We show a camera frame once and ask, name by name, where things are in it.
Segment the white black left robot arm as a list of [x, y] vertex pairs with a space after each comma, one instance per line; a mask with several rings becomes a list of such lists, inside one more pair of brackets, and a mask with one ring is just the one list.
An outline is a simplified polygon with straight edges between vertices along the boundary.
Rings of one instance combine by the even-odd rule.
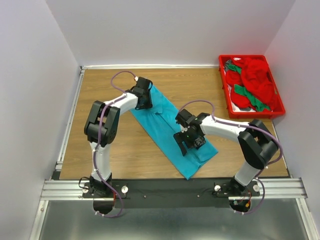
[[145, 110], [153, 107], [151, 89], [153, 82], [144, 77], [134, 77], [135, 85], [109, 101], [92, 104], [84, 126], [84, 134], [92, 151], [92, 172], [83, 192], [97, 197], [115, 194], [112, 189], [110, 151], [116, 138], [120, 116], [130, 110]]

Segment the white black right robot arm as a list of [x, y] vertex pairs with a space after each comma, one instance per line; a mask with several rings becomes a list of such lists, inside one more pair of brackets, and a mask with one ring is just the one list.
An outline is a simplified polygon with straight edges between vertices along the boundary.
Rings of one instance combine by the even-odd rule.
[[239, 122], [214, 117], [209, 113], [195, 116], [186, 109], [179, 111], [175, 121], [180, 131], [173, 135], [183, 156], [189, 149], [198, 150], [206, 144], [206, 135], [218, 136], [239, 143], [245, 162], [233, 178], [214, 188], [223, 197], [242, 196], [252, 180], [262, 172], [276, 154], [281, 151], [279, 141], [269, 132], [261, 120]]

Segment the teal t-shirt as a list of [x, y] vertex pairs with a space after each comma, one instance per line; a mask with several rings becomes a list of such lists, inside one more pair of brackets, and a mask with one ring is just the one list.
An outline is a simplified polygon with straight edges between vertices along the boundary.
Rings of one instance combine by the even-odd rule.
[[174, 139], [180, 131], [175, 117], [178, 109], [155, 86], [150, 90], [152, 108], [130, 112], [169, 159], [173, 166], [190, 179], [205, 163], [217, 155], [218, 150], [206, 141], [199, 149], [190, 149], [185, 156]]

